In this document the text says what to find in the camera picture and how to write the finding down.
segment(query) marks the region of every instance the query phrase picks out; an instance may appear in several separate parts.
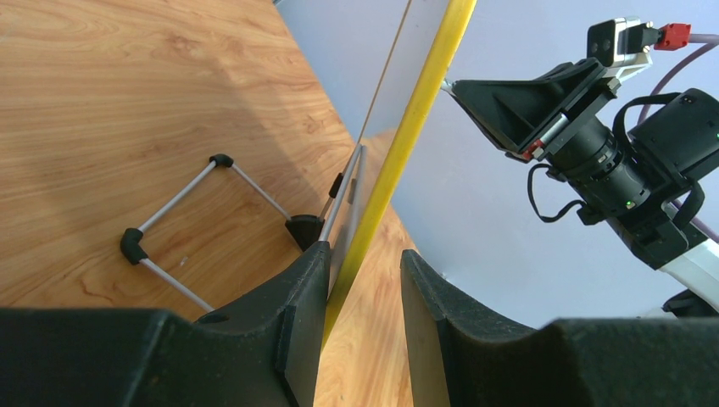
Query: transparent acrylic sheet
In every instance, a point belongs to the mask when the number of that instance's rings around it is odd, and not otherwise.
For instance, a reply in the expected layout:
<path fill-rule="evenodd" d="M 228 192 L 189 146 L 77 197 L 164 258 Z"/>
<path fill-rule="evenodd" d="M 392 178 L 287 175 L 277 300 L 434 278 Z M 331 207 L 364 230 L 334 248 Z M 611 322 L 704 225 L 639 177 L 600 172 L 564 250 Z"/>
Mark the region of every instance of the transparent acrylic sheet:
<path fill-rule="evenodd" d="M 332 227 L 331 285 L 337 278 L 357 225 L 365 212 L 394 134 L 419 79 L 426 56 L 447 9 L 449 0 L 409 0 L 390 50 L 376 95 L 367 112 L 358 144 L 363 146 L 361 163 L 354 168 L 354 201 L 343 203 Z"/>

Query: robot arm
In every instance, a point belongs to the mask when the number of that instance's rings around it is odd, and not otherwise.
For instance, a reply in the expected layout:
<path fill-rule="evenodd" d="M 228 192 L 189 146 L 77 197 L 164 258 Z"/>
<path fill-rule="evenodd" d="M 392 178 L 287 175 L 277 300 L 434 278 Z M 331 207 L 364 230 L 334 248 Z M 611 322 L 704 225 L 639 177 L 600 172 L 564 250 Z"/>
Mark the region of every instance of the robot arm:
<path fill-rule="evenodd" d="M 719 165 L 719 102 L 699 89 L 636 98 L 612 129 L 596 114 L 621 84 L 651 65 L 649 47 L 687 44 L 689 25 L 660 30 L 615 19 L 588 31 L 586 59 L 564 63 L 533 81 L 456 81 L 445 87 L 494 146 L 522 163 L 547 161 L 551 178 L 580 197 L 585 225 L 606 220 L 646 265 L 674 276 L 719 310 L 719 246 L 696 227 L 704 193 L 699 180 Z M 663 105 L 626 131 L 633 106 Z M 688 193 L 680 206 L 672 201 Z"/>

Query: cable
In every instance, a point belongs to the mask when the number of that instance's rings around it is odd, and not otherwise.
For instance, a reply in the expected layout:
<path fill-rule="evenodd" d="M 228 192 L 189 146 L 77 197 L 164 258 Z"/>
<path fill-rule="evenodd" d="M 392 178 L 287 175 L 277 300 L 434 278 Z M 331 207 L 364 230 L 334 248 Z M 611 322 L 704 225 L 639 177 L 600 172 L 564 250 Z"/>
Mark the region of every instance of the cable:
<path fill-rule="evenodd" d="M 580 199 L 575 199 L 565 205 L 564 208 L 562 208 L 559 213 L 555 216 L 542 216 L 539 214 L 539 209 L 537 209 L 537 203 L 534 201 L 534 191 L 532 188 L 532 185 L 534 184 L 534 172 L 536 170 L 539 170 L 540 168 L 546 168 L 551 169 L 552 166 L 549 164 L 536 164 L 532 167 L 531 170 L 529 170 L 529 175 L 527 176 L 527 196 L 529 197 L 529 204 L 531 204 L 532 209 L 534 209 L 534 213 L 537 214 L 537 217 L 544 223 L 554 223 L 557 220 L 560 220 L 561 218 L 566 215 L 567 212 L 569 212 L 569 209 L 571 209 L 574 206 L 580 205 L 584 207 L 585 203 L 584 201 Z"/>
<path fill-rule="evenodd" d="M 719 34 L 692 34 L 689 42 L 694 44 L 719 44 Z"/>
<path fill-rule="evenodd" d="M 674 199 L 674 200 L 672 201 L 672 204 L 673 204 L 675 207 L 677 207 L 677 208 L 679 208 L 679 207 L 682 206 L 682 203 L 679 202 L 678 199 Z M 717 235 L 716 232 L 714 231 L 714 229 L 710 228 L 709 225 L 707 225 L 706 223 L 704 223 L 701 219 L 695 217 L 694 219 L 692 219 L 692 223 L 694 224 L 694 227 L 696 227 L 697 229 L 699 229 L 699 230 L 700 230 L 702 233 L 704 233 L 709 239 L 713 240 L 714 242 L 719 243 L 719 235 Z"/>
<path fill-rule="evenodd" d="M 618 112 L 616 112 L 616 116 L 614 116 L 614 123 L 611 126 L 611 132 L 614 133 L 614 136 L 616 137 L 616 141 L 627 151 L 632 150 L 632 144 L 629 139 L 629 136 L 627 135 L 627 128 L 624 124 L 624 118 L 627 115 L 627 110 L 629 108 L 632 108 L 634 106 L 651 106 L 653 104 L 669 104 L 672 100 L 677 98 L 681 93 L 674 92 L 674 93 L 664 93 L 662 95 L 652 94 L 649 96 L 642 96 L 639 98 L 635 98 L 629 103 L 625 104 L 624 106 L 619 109 Z"/>
<path fill-rule="evenodd" d="M 672 202 L 679 208 L 679 211 L 674 215 L 674 219 L 672 219 L 674 225 L 679 229 L 685 228 L 689 222 L 696 217 L 701 209 L 701 205 L 704 204 L 705 195 L 704 190 L 701 189 L 701 185 L 695 180 L 690 181 L 692 182 L 692 189 L 687 199 L 679 205 L 677 205 L 676 202 Z"/>
<path fill-rule="evenodd" d="M 696 51 L 691 53 L 689 56 L 687 56 L 687 58 L 682 59 L 681 62 L 679 62 L 676 66 L 674 66 L 674 68 L 672 68 L 672 70 L 667 72 L 666 75 L 664 75 L 664 77 L 661 78 L 661 81 L 659 81 L 659 83 L 656 84 L 656 86 L 655 86 L 654 90 L 651 92 L 650 96 L 659 94 L 659 92 L 661 92 L 661 90 L 664 88 L 664 86 L 666 86 L 666 84 L 669 83 L 669 81 L 671 81 L 672 78 L 679 73 L 679 71 L 683 70 L 687 65 L 689 65 L 692 61 L 694 61 L 698 57 L 704 55 L 705 53 L 708 53 L 714 47 L 716 47 L 715 43 L 707 43 L 703 47 L 700 47 L 699 49 L 697 49 Z M 642 107 L 642 111 L 641 111 L 641 113 L 639 113 L 639 120 L 637 120 L 637 125 L 642 124 L 642 122 L 644 122 L 644 120 L 647 118 L 647 115 L 649 114 L 649 108 L 650 108 L 650 106 L 648 104 L 646 104 L 646 105 L 644 105 L 644 107 Z"/>

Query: black plastic connector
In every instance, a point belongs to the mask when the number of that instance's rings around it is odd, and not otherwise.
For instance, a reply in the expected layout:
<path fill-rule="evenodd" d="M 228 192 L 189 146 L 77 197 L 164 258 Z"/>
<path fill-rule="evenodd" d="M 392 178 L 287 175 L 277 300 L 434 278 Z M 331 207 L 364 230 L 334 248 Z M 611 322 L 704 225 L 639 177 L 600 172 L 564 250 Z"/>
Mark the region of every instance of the black plastic connector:
<path fill-rule="evenodd" d="M 134 227 L 125 229 L 125 233 L 122 234 L 122 238 L 120 239 L 120 251 L 131 265 L 138 265 L 140 264 L 140 260 L 147 259 L 149 257 L 148 254 L 140 247 L 140 241 L 143 236 L 144 233 Z"/>
<path fill-rule="evenodd" d="M 302 251 L 317 242 L 324 225 L 325 220 L 316 215 L 295 215 L 292 220 L 285 222 L 285 227 Z"/>
<path fill-rule="evenodd" d="M 339 192 L 339 187 L 342 185 L 342 179 L 343 175 L 340 172 L 337 174 L 337 178 L 335 178 L 335 181 L 332 183 L 332 187 L 330 188 L 330 198 L 334 199 L 337 197 L 337 193 Z"/>
<path fill-rule="evenodd" d="M 214 161 L 218 166 L 223 166 L 227 168 L 230 168 L 233 164 L 235 164 L 235 160 L 226 154 L 215 154 L 209 158 L 209 161 Z"/>
<path fill-rule="evenodd" d="M 644 47 L 655 45 L 664 34 L 646 24 L 627 29 L 627 53 L 642 53 Z"/>

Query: black plastic part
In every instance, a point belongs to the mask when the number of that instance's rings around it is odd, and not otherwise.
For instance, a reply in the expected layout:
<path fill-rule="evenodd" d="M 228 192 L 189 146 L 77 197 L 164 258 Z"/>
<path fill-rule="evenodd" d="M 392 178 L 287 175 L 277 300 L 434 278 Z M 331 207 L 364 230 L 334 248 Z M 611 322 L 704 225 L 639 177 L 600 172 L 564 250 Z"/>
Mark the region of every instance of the black plastic part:
<path fill-rule="evenodd" d="M 561 148 L 616 95 L 596 59 L 565 63 L 534 81 L 456 81 L 454 100 L 500 150 L 514 155 L 544 135 L 560 114 L 569 125 L 551 148 Z"/>
<path fill-rule="evenodd" d="M 148 254 L 140 247 L 140 241 L 144 234 L 139 229 L 131 227 L 125 229 L 120 239 L 120 251 L 131 265 L 140 264 L 140 260 L 146 259 Z"/>
<path fill-rule="evenodd" d="M 716 309 L 711 308 L 711 305 L 690 290 L 684 290 L 674 297 L 669 298 L 661 308 L 665 312 L 671 312 L 679 318 L 719 316 Z"/>
<path fill-rule="evenodd" d="M 335 177 L 335 181 L 332 183 L 332 187 L 330 188 L 330 198 L 334 199 L 337 197 L 339 187 L 342 185 L 342 179 L 343 175 L 340 172 L 339 174 L 337 174 L 337 177 Z"/>
<path fill-rule="evenodd" d="M 617 26 L 614 20 L 592 25 L 587 30 L 587 58 L 596 58 L 609 68 L 615 63 L 615 54 L 621 53 L 623 44 L 615 41 Z"/>
<path fill-rule="evenodd" d="M 557 213 L 557 215 L 554 216 L 544 216 L 539 214 L 539 209 L 537 208 L 537 202 L 534 200 L 534 172 L 539 169 L 546 169 L 551 170 L 552 166 L 548 164 L 535 164 L 530 170 L 529 174 L 527 175 L 527 196 L 529 197 L 529 204 L 532 206 L 532 209 L 534 209 L 534 214 L 537 215 L 537 217 L 544 223 L 554 223 L 557 220 L 560 220 L 564 217 L 564 215 L 569 212 L 570 209 L 573 207 L 579 205 L 580 208 L 583 208 L 585 203 L 581 199 L 575 199 L 573 201 L 570 201 L 567 205 L 564 206 L 564 208 L 560 209 L 560 211 Z"/>
<path fill-rule="evenodd" d="M 302 251 L 317 242 L 324 225 L 325 220 L 316 215 L 295 215 L 285 222 L 285 227 Z"/>
<path fill-rule="evenodd" d="M 596 58 L 603 66 L 610 68 L 620 62 L 617 57 L 642 53 L 645 46 L 654 45 L 661 39 L 662 32 L 646 24 L 619 30 L 614 20 L 592 25 L 587 31 L 587 58 Z"/>
<path fill-rule="evenodd" d="M 534 331 L 414 251 L 402 304 L 415 406 L 715 405 L 719 320 L 557 320 Z"/>
<path fill-rule="evenodd" d="M 666 106 L 629 131 L 633 144 L 626 149 L 636 152 L 651 194 L 642 205 L 608 221 L 636 257 L 659 269 L 707 239 L 690 220 L 703 203 L 699 179 L 719 165 L 719 102 L 697 89 L 634 99 L 615 118 L 618 141 L 628 144 L 627 109 L 646 103 Z M 667 204 L 687 192 L 690 198 L 679 211 Z"/>
<path fill-rule="evenodd" d="M 235 160 L 225 154 L 215 154 L 209 158 L 209 161 L 214 161 L 217 165 L 227 168 L 230 168 L 233 164 L 235 164 Z"/>
<path fill-rule="evenodd" d="M 642 53 L 644 47 L 655 45 L 662 36 L 662 31 L 646 24 L 630 27 L 627 29 L 627 53 Z"/>
<path fill-rule="evenodd" d="M 579 220 L 581 220 L 585 226 L 596 225 L 607 219 L 605 214 L 587 205 L 577 210 L 577 216 L 579 216 Z"/>
<path fill-rule="evenodd" d="M 161 309 L 0 309 L 0 405 L 311 406 L 330 249 L 191 324 Z"/>
<path fill-rule="evenodd" d="M 588 206 L 608 218 L 631 210 L 627 202 L 633 208 L 649 198 L 648 182 L 638 172 L 631 152 L 593 117 L 549 162 Z"/>

